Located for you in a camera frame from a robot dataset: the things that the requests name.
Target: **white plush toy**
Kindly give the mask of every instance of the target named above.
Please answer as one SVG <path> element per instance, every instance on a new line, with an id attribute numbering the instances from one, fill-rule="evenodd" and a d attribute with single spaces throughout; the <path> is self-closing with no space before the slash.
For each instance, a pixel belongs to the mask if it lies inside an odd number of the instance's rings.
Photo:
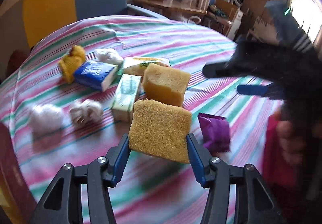
<path id="1" fill-rule="evenodd" d="M 121 65 L 123 58 L 114 49 L 96 49 L 96 57 L 100 62 L 105 62 L 114 65 Z"/>
<path id="2" fill-rule="evenodd" d="M 36 105 L 30 109 L 28 124 L 38 135 L 54 132 L 62 127 L 64 113 L 61 108 L 52 105 Z"/>
<path id="3" fill-rule="evenodd" d="M 99 101 L 75 100 L 70 107 L 71 120 L 75 124 L 85 124 L 89 121 L 99 122 L 102 119 L 103 107 Z"/>

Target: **tissue pack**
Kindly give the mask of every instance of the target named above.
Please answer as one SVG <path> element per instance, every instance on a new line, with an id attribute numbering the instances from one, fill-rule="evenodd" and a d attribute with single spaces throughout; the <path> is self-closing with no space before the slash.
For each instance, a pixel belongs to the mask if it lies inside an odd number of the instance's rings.
<path id="1" fill-rule="evenodd" d="M 133 106 L 139 96 L 140 82 L 141 76 L 122 75 L 111 105 L 115 120 L 132 122 Z"/>
<path id="2" fill-rule="evenodd" d="M 75 72 L 75 81 L 98 91 L 106 91 L 115 78 L 118 67 L 97 61 L 85 61 Z"/>

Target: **table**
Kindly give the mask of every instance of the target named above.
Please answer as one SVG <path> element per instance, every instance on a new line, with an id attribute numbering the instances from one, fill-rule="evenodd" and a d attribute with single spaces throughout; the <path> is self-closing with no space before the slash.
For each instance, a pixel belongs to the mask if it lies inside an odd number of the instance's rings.
<path id="1" fill-rule="evenodd" d="M 137 6 L 148 5 L 151 7 L 155 7 L 163 10 L 163 15 L 166 17 L 171 16 L 171 12 L 178 11 L 189 13 L 193 15 L 205 15 L 207 11 L 200 10 L 194 7 L 189 6 L 188 4 L 184 4 L 176 1 L 149 1 L 149 0 L 133 0 L 133 3 Z"/>
<path id="2" fill-rule="evenodd" d="M 199 112 L 227 117 L 231 152 L 219 156 L 227 163 L 254 164 L 261 170 L 267 118 L 280 104 L 266 98 L 242 96 L 240 83 L 265 84 L 254 77 L 206 79 L 206 61 L 225 61 L 235 43 L 220 33 L 195 24 L 139 16 L 103 16 L 78 21 L 59 29 L 38 43 L 18 71 L 0 86 L 0 118 L 10 129 L 20 169 L 38 201 L 60 169 L 70 162 L 88 164 L 118 144 L 129 124 L 114 122 L 109 109 L 116 84 L 98 92 L 77 83 L 66 84 L 57 63 L 75 45 L 82 45 L 87 59 L 96 48 L 114 48 L 123 56 L 164 57 L 171 66 L 191 73 L 183 107 L 192 112 L 191 133 L 202 141 Z M 141 90 L 140 99 L 145 98 Z M 101 124 L 76 128 L 69 107 L 76 99 L 98 100 L 104 108 Z M 36 137 L 28 127 L 28 110 L 34 104 L 51 103 L 64 111 L 63 128 Z M 83 187 L 84 223 L 89 223 Z M 200 223 L 208 190 L 196 182 L 189 164 L 132 152 L 122 181 L 109 190 L 118 224 Z M 233 221 L 234 196 L 228 221 Z"/>
<path id="3" fill-rule="evenodd" d="M 228 30 L 226 32 L 226 35 L 228 34 L 229 29 L 232 26 L 232 21 L 229 21 L 221 16 L 215 15 L 212 12 L 207 12 L 207 16 L 213 20 L 216 20 L 216 22 L 218 22 L 218 24 L 221 24 L 221 34 L 223 34 L 223 26 L 228 26 Z"/>

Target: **purple wrapper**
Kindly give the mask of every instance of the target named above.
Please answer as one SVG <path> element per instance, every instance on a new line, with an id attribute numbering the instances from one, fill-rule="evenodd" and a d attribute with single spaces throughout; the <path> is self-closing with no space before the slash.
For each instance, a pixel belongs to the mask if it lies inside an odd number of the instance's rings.
<path id="1" fill-rule="evenodd" d="M 229 123 L 226 118 L 199 113 L 198 120 L 203 135 L 203 146 L 211 154 L 230 151 Z"/>

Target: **orange sponge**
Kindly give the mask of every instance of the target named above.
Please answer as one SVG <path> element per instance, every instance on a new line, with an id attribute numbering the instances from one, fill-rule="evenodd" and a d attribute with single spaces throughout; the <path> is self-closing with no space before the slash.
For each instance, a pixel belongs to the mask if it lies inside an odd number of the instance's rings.
<path id="1" fill-rule="evenodd" d="M 150 63 L 143 77 L 143 88 L 149 99 L 181 107 L 190 73 Z"/>
<path id="2" fill-rule="evenodd" d="M 151 156 L 189 163 L 186 135 L 191 112 L 154 100 L 134 104 L 129 148 Z"/>

